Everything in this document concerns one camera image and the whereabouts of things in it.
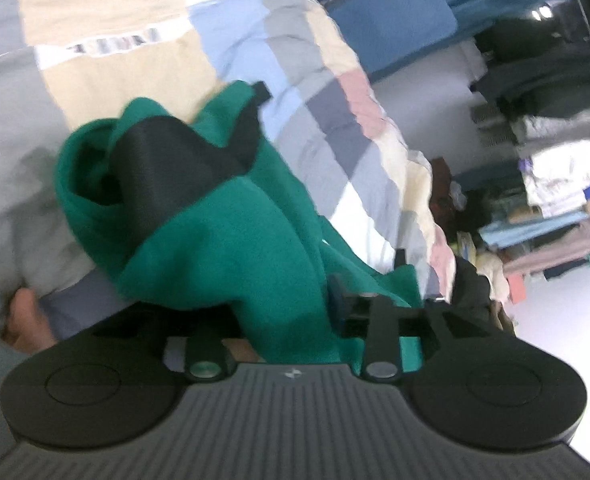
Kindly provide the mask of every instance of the bedspread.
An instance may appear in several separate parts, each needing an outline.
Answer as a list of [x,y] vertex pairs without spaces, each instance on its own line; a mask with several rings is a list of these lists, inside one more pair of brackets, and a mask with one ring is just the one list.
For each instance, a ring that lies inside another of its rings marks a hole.
[[92,263],[57,205],[72,130],[146,96],[190,121],[227,82],[264,81],[265,136],[374,269],[405,249],[426,292],[431,173],[314,0],[0,0],[0,291],[42,296]]

